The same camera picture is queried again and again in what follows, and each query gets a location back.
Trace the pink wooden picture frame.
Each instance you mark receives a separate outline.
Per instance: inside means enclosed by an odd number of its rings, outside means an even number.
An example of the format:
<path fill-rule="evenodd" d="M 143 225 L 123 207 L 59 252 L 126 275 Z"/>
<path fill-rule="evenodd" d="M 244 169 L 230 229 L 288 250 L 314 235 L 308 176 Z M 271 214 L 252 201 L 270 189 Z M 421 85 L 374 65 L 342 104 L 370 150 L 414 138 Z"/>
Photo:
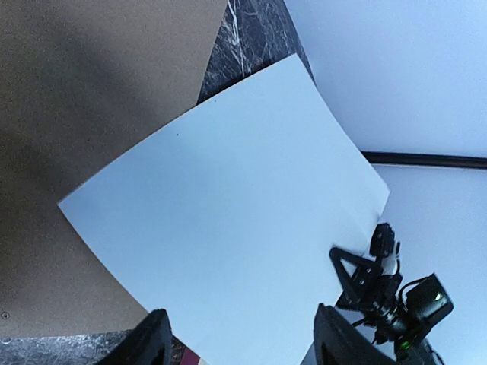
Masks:
<path fill-rule="evenodd" d="M 206 365 L 206 362 L 191 349 L 185 348 L 180 365 Z"/>

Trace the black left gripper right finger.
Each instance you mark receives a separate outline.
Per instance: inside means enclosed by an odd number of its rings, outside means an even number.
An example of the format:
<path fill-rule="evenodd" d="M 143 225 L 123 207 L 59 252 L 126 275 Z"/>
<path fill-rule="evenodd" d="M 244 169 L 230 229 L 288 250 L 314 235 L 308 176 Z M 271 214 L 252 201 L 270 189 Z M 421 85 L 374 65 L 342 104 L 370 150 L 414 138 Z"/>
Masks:
<path fill-rule="evenodd" d="M 314 351 L 319 365 L 386 365 L 392 359 L 376 349 L 336 309 L 320 303 L 314 317 Z"/>

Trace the cat and books photo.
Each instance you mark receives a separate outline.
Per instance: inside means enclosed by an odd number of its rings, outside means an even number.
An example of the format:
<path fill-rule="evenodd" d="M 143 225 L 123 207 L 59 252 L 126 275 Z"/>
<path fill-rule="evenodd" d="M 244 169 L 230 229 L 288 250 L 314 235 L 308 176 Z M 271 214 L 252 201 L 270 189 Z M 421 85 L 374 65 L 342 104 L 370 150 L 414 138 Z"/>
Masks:
<path fill-rule="evenodd" d="M 61 200 L 114 278 L 209 364 L 298 364 L 390 191 L 298 56 L 176 118 Z"/>

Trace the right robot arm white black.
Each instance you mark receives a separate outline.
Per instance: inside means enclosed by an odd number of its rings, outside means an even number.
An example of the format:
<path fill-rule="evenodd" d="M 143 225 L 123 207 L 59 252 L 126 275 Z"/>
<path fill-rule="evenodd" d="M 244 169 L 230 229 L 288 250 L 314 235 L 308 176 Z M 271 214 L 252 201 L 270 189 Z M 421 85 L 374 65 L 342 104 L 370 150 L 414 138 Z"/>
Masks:
<path fill-rule="evenodd" d="M 329 257 L 342 286 L 336 307 L 363 315 L 352 323 L 353 329 L 372 328 L 372 346 L 394 343 L 398 364 L 444 362 L 427 335 L 454 305 L 436 274 L 402 285 L 399 271 L 385 273 L 382 254 L 372 261 L 334 246 Z"/>

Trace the black right corner post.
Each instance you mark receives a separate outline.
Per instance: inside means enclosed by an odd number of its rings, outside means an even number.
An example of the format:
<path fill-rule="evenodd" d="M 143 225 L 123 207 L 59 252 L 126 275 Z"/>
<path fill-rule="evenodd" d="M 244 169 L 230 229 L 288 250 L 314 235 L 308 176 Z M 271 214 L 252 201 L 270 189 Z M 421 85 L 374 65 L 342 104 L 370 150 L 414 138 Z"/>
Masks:
<path fill-rule="evenodd" d="M 485 157 L 464 157 L 443 154 L 410 154 L 397 152 L 362 151 L 369 163 L 417 167 L 447 167 L 486 170 Z"/>

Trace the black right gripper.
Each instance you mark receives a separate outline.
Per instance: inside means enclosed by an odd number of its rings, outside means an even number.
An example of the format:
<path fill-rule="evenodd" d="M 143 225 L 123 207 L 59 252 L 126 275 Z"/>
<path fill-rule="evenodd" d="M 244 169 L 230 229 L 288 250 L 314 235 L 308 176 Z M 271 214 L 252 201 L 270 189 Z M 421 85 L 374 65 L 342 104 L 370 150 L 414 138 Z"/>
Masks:
<path fill-rule="evenodd" d="M 403 310 L 396 293 L 403 276 L 399 272 L 386 275 L 380 257 L 371 261 L 337 246 L 329 257 L 342 285 L 336 307 L 363 315 L 353 326 L 372 327 L 378 338 L 402 337 Z"/>

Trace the brown cardboard backing board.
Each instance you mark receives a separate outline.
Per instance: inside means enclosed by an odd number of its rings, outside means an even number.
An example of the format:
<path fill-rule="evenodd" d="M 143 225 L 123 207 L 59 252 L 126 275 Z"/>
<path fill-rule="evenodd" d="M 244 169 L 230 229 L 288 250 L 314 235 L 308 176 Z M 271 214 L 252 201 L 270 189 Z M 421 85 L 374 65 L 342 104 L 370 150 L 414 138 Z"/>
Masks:
<path fill-rule="evenodd" d="M 223 1 L 1 3 L 1 335 L 130 329 L 145 309 L 58 203 L 195 106 Z"/>

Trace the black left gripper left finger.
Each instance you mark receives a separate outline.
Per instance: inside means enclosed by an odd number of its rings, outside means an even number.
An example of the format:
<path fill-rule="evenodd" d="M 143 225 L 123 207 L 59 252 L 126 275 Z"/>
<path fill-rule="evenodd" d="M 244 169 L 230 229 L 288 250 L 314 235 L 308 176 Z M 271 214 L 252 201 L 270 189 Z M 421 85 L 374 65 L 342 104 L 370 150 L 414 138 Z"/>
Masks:
<path fill-rule="evenodd" d="M 170 320 L 165 309 L 156 309 L 97 364 L 170 364 L 170 362 Z"/>

